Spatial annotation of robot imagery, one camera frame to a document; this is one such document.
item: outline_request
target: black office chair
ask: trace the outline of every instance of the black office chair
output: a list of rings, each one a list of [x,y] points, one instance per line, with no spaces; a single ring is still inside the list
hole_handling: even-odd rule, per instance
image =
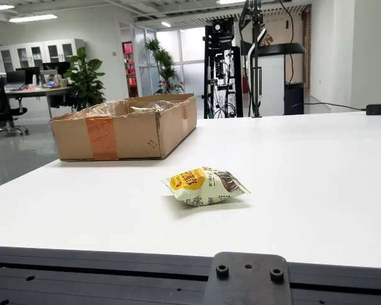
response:
[[[29,135],[30,131],[24,126],[15,126],[13,115],[20,114],[19,109],[11,109],[10,102],[6,96],[6,91],[4,90],[4,79],[0,79],[0,134],[1,132],[6,131],[10,134],[10,132],[18,132],[20,135]]]

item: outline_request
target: white wall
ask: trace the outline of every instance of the white wall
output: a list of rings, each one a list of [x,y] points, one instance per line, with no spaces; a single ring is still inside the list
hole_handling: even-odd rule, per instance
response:
[[[118,19],[132,18],[118,7],[55,13],[58,18],[26,24],[0,22],[0,45],[66,38],[83,39],[89,58],[103,61],[108,100],[128,97]]]
[[[331,102],[334,0],[312,4],[311,95]]]
[[[381,0],[356,0],[352,106],[381,104]]]
[[[130,30],[121,30],[120,31],[120,39],[122,43],[126,43],[131,41],[131,33]]]
[[[381,0],[314,1],[311,63],[312,97],[355,108],[381,103]]]
[[[332,103],[351,105],[355,0],[335,0],[333,21]],[[331,107],[332,112],[350,111]]]

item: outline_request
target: white table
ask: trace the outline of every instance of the white table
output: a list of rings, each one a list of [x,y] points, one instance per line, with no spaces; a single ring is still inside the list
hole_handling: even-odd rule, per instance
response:
[[[0,187],[0,246],[381,267],[381,117],[198,121],[162,161],[55,161]],[[200,166],[250,191],[193,208],[160,180]]]

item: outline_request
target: white cabinet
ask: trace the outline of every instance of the white cabinet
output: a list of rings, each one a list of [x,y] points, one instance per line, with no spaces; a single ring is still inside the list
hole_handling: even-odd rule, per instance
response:
[[[69,62],[70,58],[77,55],[77,50],[83,46],[84,42],[80,39],[44,41],[48,62]]]
[[[69,62],[84,47],[81,39],[64,39],[0,47],[0,73],[17,68],[40,67],[46,62]]]
[[[0,73],[7,73],[15,70],[15,61],[12,47],[0,47]]]
[[[16,68],[40,67],[47,62],[44,43],[16,44],[13,47]]]

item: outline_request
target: green plant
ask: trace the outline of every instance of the green plant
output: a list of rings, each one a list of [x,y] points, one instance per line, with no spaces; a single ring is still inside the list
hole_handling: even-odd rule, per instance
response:
[[[105,75],[97,72],[102,63],[99,59],[88,60],[85,48],[78,49],[77,56],[70,58],[70,68],[63,77],[73,81],[71,91],[76,93],[75,108],[78,111],[104,102],[103,83],[97,79]]]
[[[159,89],[154,94],[172,93],[173,90],[176,93],[184,92],[184,82],[180,84],[174,84],[174,80],[178,79],[178,72],[173,66],[172,55],[169,54],[164,48],[161,47],[161,43],[158,39],[148,39],[145,42],[145,48],[152,53],[157,63],[157,69],[159,75],[164,79],[159,81]]]

